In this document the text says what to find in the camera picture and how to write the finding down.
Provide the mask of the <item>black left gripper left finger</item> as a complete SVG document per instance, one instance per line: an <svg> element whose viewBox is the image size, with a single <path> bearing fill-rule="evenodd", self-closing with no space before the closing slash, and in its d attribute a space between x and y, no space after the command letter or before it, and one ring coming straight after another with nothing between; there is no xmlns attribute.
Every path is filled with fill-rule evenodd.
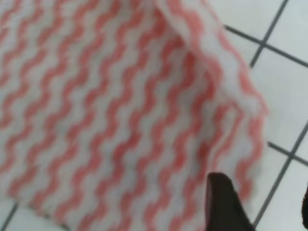
<svg viewBox="0 0 308 231"><path fill-rule="evenodd" d="M232 181L223 173L210 173L206 188L208 231L254 231Z"/></svg>

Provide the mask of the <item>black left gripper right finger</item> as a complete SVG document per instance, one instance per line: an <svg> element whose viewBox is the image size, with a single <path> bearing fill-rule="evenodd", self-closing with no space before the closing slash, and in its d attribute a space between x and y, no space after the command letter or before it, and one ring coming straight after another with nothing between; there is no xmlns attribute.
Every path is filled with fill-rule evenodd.
<svg viewBox="0 0 308 231"><path fill-rule="evenodd" d="M304 198L302 201L301 214L302 214L303 226L306 230L308 230L308 188L306 189L306 192L304 194Z"/></svg>

